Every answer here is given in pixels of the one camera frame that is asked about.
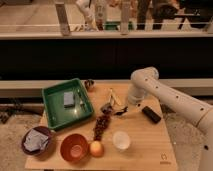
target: white cup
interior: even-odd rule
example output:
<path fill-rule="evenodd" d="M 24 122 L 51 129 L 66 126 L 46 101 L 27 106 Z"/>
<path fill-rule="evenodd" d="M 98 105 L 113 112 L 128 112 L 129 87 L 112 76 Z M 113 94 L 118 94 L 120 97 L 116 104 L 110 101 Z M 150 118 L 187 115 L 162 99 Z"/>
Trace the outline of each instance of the white cup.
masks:
<path fill-rule="evenodd" d="M 112 141 L 114 146 L 120 151 L 125 151 L 130 146 L 130 137 L 124 131 L 116 131 L 113 134 Z"/>

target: gray cloth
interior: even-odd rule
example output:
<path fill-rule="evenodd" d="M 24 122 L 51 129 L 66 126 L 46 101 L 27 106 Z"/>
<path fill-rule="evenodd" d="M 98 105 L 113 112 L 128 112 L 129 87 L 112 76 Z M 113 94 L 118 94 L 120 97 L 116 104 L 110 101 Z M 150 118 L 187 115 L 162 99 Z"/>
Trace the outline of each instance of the gray cloth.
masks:
<path fill-rule="evenodd" d="M 43 150 L 48 143 L 48 136 L 32 129 L 26 136 L 24 147 L 28 151 Z"/>

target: grapes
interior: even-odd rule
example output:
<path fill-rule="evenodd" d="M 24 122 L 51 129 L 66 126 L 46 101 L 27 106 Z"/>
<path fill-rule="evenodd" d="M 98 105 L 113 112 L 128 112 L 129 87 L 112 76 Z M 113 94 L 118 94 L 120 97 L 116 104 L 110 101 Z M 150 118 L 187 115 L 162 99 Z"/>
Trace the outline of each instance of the grapes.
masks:
<path fill-rule="evenodd" d="M 104 133 L 104 130 L 108 128 L 110 123 L 110 115 L 101 115 L 96 120 L 94 131 L 94 140 L 100 141 L 102 138 L 102 135 Z"/>

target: floor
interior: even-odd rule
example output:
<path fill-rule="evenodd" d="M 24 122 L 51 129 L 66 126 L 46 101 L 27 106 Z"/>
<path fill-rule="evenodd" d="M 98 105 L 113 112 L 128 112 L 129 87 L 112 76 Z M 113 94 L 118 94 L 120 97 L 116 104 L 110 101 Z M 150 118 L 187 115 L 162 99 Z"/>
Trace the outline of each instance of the floor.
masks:
<path fill-rule="evenodd" d="M 203 134 L 179 114 L 162 105 L 162 111 L 179 171 L 198 169 Z M 38 125 L 41 116 L 13 115 L 6 124 L 0 123 L 0 171 L 28 171 L 24 169 L 26 155 L 20 148 L 23 135 Z"/>

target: small box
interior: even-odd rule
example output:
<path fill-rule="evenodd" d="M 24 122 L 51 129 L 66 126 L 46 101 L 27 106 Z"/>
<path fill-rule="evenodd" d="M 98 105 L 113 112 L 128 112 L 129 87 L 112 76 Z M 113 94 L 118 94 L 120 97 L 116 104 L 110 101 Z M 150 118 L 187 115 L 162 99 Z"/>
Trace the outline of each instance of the small box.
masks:
<path fill-rule="evenodd" d="M 75 97 L 72 91 L 64 92 L 64 107 L 73 107 L 75 106 Z"/>

